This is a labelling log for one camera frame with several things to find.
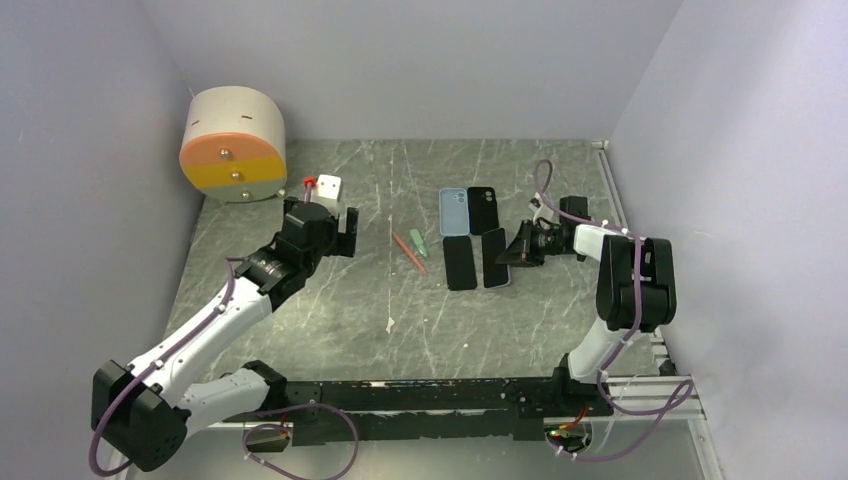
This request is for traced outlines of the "light blue phone case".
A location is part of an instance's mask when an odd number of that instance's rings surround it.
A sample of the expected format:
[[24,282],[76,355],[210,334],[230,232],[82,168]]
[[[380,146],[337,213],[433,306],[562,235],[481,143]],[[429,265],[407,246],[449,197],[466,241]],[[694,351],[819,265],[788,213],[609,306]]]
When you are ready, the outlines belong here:
[[442,188],[439,191],[439,225],[443,237],[470,234],[468,194],[465,188]]

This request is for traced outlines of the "black phone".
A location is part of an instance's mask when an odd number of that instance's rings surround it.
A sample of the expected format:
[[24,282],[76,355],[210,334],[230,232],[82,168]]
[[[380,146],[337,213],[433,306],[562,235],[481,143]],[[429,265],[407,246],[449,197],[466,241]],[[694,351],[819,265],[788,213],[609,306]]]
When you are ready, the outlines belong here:
[[504,228],[484,233],[481,237],[483,261],[483,285],[486,289],[506,286],[511,281],[509,266],[497,261],[507,248]]

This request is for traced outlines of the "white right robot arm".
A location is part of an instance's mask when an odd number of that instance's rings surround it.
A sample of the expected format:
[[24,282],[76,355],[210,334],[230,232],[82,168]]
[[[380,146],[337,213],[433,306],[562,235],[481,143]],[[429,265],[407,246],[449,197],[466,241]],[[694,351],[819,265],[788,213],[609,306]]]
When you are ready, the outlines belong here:
[[541,214],[521,222],[516,237],[495,257],[498,265],[539,267],[551,256],[573,255],[598,262],[596,320],[581,343],[564,356],[570,377],[555,382],[549,392],[553,408],[572,415],[589,398],[585,384],[605,380],[605,371],[631,341],[671,323],[677,310],[671,242],[642,238],[588,215],[588,200],[559,200],[553,221]]

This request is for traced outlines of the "orange pen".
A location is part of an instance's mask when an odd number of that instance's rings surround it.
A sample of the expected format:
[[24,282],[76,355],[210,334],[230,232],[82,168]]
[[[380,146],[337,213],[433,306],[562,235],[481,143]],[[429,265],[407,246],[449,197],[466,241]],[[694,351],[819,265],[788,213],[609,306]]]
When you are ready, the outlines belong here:
[[392,238],[395,243],[400,247],[400,249],[404,252],[404,254],[410,259],[410,261],[415,265],[415,267],[422,273],[427,274],[425,266],[418,259],[416,254],[412,251],[412,249],[406,244],[403,238],[396,232],[392,233]]

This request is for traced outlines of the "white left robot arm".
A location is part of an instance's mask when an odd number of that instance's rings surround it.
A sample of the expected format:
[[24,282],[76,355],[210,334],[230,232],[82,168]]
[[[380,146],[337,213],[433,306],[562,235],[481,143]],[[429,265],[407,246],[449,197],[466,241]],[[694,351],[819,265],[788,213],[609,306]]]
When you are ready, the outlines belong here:
[[325,257],[355,254],[359,211],[284,201],[281,228],[243,258],[226,261],[222,289],[178,330],[126,365],[106,362],[94,375],[88,450],[92,472],[116,475],[167,462],[191,435],[253,412],[272,420],[293,410],[287,379],[262,361],[200,383],[200,371],[253,325],[299,292]]

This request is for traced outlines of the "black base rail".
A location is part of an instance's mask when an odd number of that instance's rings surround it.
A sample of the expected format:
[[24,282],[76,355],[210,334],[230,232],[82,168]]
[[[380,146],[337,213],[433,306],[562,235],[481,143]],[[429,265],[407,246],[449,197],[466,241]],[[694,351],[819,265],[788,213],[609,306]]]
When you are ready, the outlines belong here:
[[226,422],[285,421],[293,444],[509,437],[541,441],[547,430],[613,413],[594,385],[562,368],[550,377],[291,381],[284,396]]

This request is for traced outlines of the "aluminium frame rail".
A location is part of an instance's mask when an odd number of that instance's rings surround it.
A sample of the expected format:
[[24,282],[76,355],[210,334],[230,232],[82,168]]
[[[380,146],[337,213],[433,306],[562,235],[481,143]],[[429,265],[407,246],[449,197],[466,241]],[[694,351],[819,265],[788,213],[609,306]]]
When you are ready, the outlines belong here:
[[[618,353],[623,351],[625,346],[629,345],[630,340],[634,340],[637,333],[640,333],[641,321],[643,316],[643,294],[642,294],[642,270],[643,270],[643,259],[642,254],[644,253],[644,241],[634,232],[632,232],[628,225],[624,214],[624,209],[622,206],[622,202],[617,190],[617,187],[614,183],[612,170],[607,158],[607,151],[605,141],[597,140],[591,142],[593,152],[595,153],[600,169],[604,176],[604,182],[609,190],[610,195],[610,205],[613,211],[613,218],[615,223],[617,224],[618,229],[624,229],[625,234],[628,239],[635,241],[635,257],[633,260],[632,267],[632,276],[634,281],[635,290],[635,301],[636,301],[636,323],[634,326],[626,332],[624,336],[624,343],[619,345],[619,350],[615,350],[613,352],[613,359]],[[625,408],[622,404],[618,404],[616,401],[612,399],[612,397],[608,398],[609,404],[613,407],[613,409],[623,415],[629,416],[637,416],[637,417],[647,417],[647,416],[656,416],[657,418],[662,418],[669,412],[677,409],[682,404],[684,404],[693,394],[696,393],[696,387],[694,384],[694,380],[691,377],[679,377],[679,384],[674,387],[669,395],[669,397],[665,400],[665,402],[657,408],[648,409],[648,410],[635,410],[630,408]]]

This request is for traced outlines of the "black phone case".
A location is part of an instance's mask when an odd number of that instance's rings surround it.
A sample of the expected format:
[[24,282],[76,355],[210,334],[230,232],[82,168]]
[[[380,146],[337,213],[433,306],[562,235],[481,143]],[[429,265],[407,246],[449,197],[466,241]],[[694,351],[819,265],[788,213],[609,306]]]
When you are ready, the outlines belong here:
[[469,230],[483,234],[500,227],[496,192],[493,187],[471,186],[467,189]]

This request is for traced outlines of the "round drawer cabinet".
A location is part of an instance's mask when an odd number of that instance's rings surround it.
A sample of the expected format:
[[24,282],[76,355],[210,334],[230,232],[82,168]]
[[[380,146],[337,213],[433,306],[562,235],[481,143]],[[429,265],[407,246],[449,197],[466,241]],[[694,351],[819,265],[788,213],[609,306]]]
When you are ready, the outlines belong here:
[[277,104],[244,86],[191,100],[179,152],[187,180],[206,197],[247,203],[275,197],[287,180],[286,131]]

